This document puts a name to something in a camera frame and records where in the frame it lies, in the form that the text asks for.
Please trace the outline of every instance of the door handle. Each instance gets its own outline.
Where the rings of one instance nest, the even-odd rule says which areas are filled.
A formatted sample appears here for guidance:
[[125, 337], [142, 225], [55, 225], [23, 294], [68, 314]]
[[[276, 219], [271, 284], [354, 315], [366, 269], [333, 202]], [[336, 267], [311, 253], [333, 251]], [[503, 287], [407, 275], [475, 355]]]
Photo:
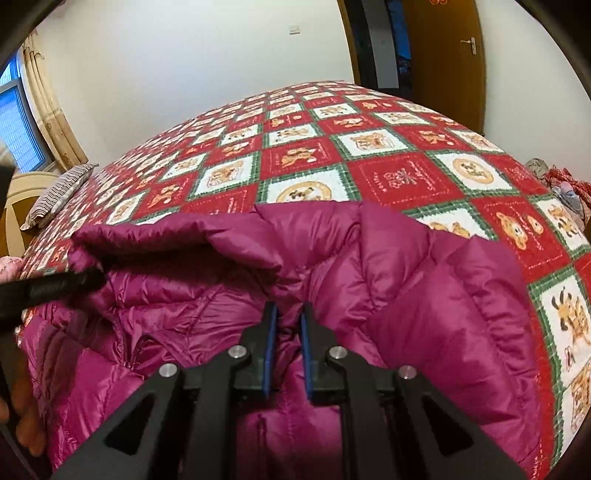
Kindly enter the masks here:
[[472, 45], [472, 55], [476, 55], [476, 39], [471, 37], [470, 40], [460, 40], [460, 43], [469, 43]]

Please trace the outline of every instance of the pillow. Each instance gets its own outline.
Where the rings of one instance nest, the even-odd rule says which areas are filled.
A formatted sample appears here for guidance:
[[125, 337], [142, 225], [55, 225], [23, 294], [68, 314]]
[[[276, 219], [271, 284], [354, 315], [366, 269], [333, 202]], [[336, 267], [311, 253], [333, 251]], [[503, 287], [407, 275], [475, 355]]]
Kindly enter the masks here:
[[45, 228], [88, 180], [95, 167], [98, 167], [97, 163], [77, 165], [61, 175], [37, 199], [25, 223], [21, 225], [21, 230], [29, 230], [33, 227]]
[[23, 260], [18, 257], [0, 258], [0, 283], [8, 283], [18, 279]]

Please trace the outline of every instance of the human hand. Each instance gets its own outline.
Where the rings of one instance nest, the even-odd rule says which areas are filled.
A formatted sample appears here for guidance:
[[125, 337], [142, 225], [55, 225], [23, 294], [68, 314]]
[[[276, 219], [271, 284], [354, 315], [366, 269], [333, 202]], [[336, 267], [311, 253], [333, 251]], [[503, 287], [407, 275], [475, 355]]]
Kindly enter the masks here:
[[[21, 417], [16, 431], [17, 440], [31, 452], [31, 455], [38, 457], [45, 450], [45, 431], [39, 417], [37, 400], [33, 396], [33, 384], [27, 368], [27, 357], [20, 350], [17, 355], [17, 371], [11, 391], [12, 406]], [[8, 405], [0, 398], [0, 423], [4, 424], [8, 419]]]

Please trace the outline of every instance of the window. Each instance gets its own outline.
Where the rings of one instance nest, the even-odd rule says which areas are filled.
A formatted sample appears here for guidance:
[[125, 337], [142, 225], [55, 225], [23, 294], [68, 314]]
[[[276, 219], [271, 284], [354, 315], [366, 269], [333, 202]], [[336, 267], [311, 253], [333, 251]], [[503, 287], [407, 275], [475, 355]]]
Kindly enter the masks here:
[[0, 76], [0, 138], [20, 172], [38, 170], [53, 161], [28, 106], [16, 57]]

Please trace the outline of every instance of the white wall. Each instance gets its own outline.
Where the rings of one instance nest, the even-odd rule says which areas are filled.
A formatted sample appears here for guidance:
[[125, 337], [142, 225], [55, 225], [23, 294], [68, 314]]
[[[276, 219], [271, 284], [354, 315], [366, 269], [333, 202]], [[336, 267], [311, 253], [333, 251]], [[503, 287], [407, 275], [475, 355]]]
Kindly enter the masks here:
[[591, 181], [591, 101], [548, 32], [515, 0], [476, 0], [486, 55], [485, 135]]
[[101, 163], [224, 103], [353, 80], [336, 0], [67, 0], [37, 30], [66, 118]]

